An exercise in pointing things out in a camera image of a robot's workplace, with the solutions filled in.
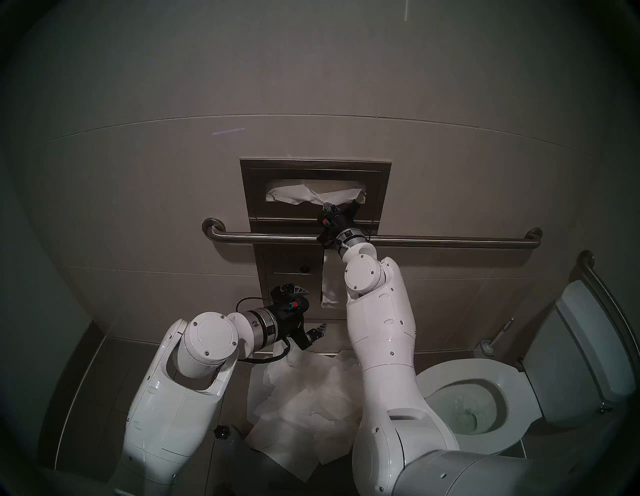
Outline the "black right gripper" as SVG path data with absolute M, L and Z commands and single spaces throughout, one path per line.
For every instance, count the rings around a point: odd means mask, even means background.
M 356 215 L 359 209 L 360 204 L 356 200 L 352 200 L 345 207 L 345 212 L 337 212 L 337 206 L 332 203 L 323 203 L 322 214 L 317 217 L 317 222 L 322 227 L 322 232 L 317 237 L 318 243 L 322 247 L 339 245 L 339 235 L 353 229 L 353 215 Z

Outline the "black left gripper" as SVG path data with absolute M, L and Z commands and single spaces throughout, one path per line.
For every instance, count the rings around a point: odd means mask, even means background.
M 306 298 L 309 291 L 294 283 L 278 285 L 271 290 L 272 314 L 276 323 L 274 342 L 292 339 L 297 347 L 305 351 L 315 341 L 324 337 L 327 323 L 305 330 L 304 313 L 309 309 Z

